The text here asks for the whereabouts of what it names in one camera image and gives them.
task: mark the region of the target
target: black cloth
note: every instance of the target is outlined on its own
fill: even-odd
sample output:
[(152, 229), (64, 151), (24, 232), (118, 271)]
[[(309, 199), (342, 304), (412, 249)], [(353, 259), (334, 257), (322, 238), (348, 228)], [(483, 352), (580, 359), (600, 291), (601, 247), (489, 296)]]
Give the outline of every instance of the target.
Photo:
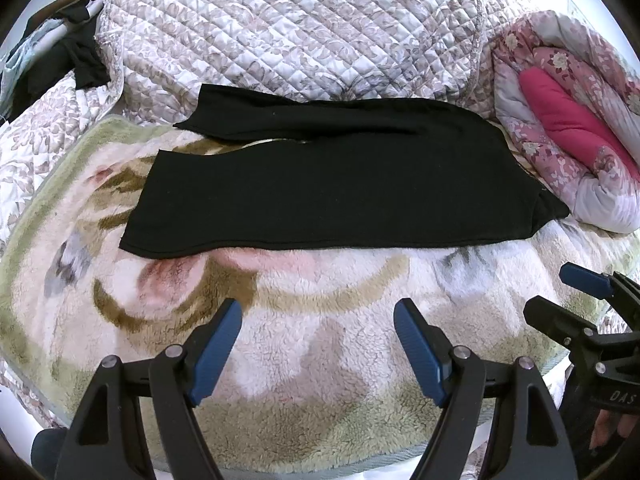
[(24, 29), (24, 38), (29, 36), (34, 30), (36, 30), (45, 20), (51, 18), (60, 9), (65, 9), (69, 5), (73, 5), (78, 0), (56, 0), (51, 2), (48, 6), (41, 8), (27, 21), (27, 26)]
[[(85, 7), (83, 12), (81, 2), (79, 5), (60, 10), (56, 16), (61, 12), (66, 12), (65, 17), (71, 17), (73, 20), (89, 16)], [(76, 30), (69, 32), (22, 74), (15, 86), (9, 122), (17, 119), (70, 70), (75, 71), (78, 90), (102, 86), (111, 80), (107, 68), (98, 56), (94, 40), (98, 16), (99, 14), (96, 14)]]
[(89, 10), (86, 8), (91, 0), (77, 0), (66, 7), (54, 12), (51, 17), (59, 20), (67, 20), (69, 23), (82, 23), (89, 19)]
[(160, 151), (120, 242), (139, 256), (487, 244), (569, 214), (498, 128), (446, 103), (299, 104), (203, 85), (176, 126), (226, 142), (295, 140), (213, 156)]

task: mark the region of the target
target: quilted comforter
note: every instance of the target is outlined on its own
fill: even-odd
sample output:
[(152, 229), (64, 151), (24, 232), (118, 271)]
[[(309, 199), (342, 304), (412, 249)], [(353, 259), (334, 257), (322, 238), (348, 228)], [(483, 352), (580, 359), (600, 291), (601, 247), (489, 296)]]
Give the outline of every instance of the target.
[(126, 116), (175, 123), (200, 84), (294, 100), (435, 98), (492, 114), (494, 37), (522, 0), (106, 0)]
[[(640, 79), (635, 71), (597, 32), (551, 10), (520, 18), (500, 38), (493, 56), (497, 117), (549, 189), (580, 222), (615, 233), (636, 231)], [(561, 92), (608, 128), (618, 148), (592, 131), (562, 140), (558, 131), (566, 134), (581, 127), (574, 118), (563, 116), (551, 130), (544, 126), (518, 80), (531, 67), (546, 72)], [(579, 155), (587, 146), (591, 148)]]

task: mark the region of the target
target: pink floral comforter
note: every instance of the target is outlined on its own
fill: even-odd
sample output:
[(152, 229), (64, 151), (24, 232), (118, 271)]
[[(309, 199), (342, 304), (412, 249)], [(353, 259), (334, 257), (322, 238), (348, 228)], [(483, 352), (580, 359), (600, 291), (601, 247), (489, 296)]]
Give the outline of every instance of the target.
[(527, 68), (545, 70), (640, 164), (640, 81), (614, 47), (567, 16), (536, 12), (503, 35), (494, 65), (496, 116), (575, 219), (624, 234), (640, 228), (640, 184), (619, 156), (603, 145), (587, 167), (564, 152), (545, 133), (518, 82)]

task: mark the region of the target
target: floral quilt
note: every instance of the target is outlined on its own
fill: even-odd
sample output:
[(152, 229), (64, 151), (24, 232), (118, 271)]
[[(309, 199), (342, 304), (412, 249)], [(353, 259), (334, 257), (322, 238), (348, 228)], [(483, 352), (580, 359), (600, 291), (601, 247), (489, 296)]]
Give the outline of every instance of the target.
[[(413, 298), (455, 344), (502, 362), (529, 354), (543, 367), (558, 347), (527, 327), (525, 302), (541, 294), (595, 320), (601, 306), (562, 285), (560, 266), (573, 261), (632, 277), (638, 268), (638, 234), (611, 235), (571, 219), (490, 246), (225, 248), (146, 260), (118, 244), (160, 149), (216, 156), (238, 147), (122, 118), (85, 133), (6, 248), (0, 347), (53, 412), (70, 420), (105, 355), (154, 356), (182, 342), (224, 298), (236, 298), (241, 333), (213, 395), (196, 411), (229, 479), (338, 477), (421, 452), (439, 412), (422, 396), (395, 334), (399, 298)], [(143, 416), (162, 462), (148, 404)]]

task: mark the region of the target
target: fleece blanket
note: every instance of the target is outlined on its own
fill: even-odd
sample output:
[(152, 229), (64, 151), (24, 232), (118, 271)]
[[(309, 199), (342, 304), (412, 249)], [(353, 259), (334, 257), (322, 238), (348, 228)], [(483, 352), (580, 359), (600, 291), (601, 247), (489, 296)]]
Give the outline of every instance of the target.
[[(413, 298), (455, 344), (504, 362), (530, 354), (542, 365), (558, 348), (526, 327), (526, 300), (541, 294), (595, 319), (600, 306), (561, 285), (559, 267), (636, 268), (637, 234), (572, 220), (530, 240), (445, 250), (231, 248), (155, 261), (118, 249), (159, 149), (237, 148), (108, 118), (23, 213), (0, 265), (0, 345), (65, 420), (103, 356), (153, 356), (230, 296), (243, 306), (242, 331), (196, 412), (225, 477), (368, 469), (385, 454), (420, 453), (438, 417), (393, 329), (399, 298)], [(144, 412), (161, 461), (148, 404)]]
[(105, 0), (126, 117), (176, 123), (203, 82), (298, 101), (426, 97), (491, 116), (491, 49), (525, 0)]
[[(618, 233), (640, 228), (640, 79), (614, 47), (577, 20), (535, 12), (500, 38), (494, 65), (498, 119), (574, 218)], [(594, 121), (565, 114), (557, 131), (548, 121), (545, 129), (527, 87), (532, 70), (546, 73)]]

